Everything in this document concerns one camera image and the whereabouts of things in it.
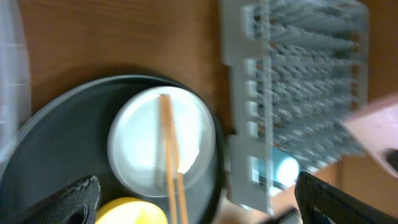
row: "dish rack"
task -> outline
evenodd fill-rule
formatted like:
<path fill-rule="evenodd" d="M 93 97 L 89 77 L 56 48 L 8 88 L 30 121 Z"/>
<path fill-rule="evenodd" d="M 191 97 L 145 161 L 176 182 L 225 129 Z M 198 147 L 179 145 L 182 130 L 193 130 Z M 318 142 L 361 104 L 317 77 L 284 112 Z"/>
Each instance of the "dish rack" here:
<path fill-rule="evenodd" d="M 363 155 L 340 122 L 367 101 L 368 20 L 357 1 L 221 1 L 235 204 L 272 213 L 274 189 L 288 187 L 275 177 L 275 155 L 310 172 Z"/>

